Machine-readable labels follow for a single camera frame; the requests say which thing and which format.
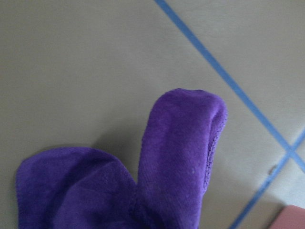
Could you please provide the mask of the purple cloth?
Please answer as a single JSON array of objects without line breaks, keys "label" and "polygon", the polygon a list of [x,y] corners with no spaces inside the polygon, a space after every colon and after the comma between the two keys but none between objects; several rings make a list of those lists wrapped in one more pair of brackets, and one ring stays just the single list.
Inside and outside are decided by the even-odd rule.
[{"label": "purple cloth", "polygon": [[219,96],[175,89],[154,104],[137,179],[115,156],[60,147],[25,159],[16,173],[20,229],[196,229],[218,139]]}]

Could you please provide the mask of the pink bin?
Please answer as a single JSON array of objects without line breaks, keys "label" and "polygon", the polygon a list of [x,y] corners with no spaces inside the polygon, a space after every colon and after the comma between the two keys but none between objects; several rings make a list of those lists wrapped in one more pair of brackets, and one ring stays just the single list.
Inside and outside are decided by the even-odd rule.
[{"label": "pink bin", "polygon": [[294,205],[286,206],[269,229],[305,229],[305,209]]}]

